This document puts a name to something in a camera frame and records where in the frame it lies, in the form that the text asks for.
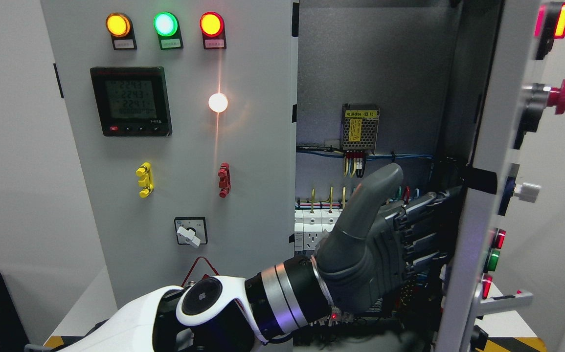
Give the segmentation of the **grey robotic left hand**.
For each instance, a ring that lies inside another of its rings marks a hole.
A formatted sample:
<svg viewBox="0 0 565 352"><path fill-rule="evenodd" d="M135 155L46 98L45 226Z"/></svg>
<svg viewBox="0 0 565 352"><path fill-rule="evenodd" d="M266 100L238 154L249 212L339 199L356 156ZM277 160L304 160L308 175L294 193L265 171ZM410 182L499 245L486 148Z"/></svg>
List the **grey robotic left hand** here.
<svg viewBox="0 0 565 352"><path fill-rule="evenodd" d="M365 312L447 255L445 210L461 187L410 203L387 202L402 180L396 163L370 174L316 251L316 268L332 301L346 312Z"/></svg>

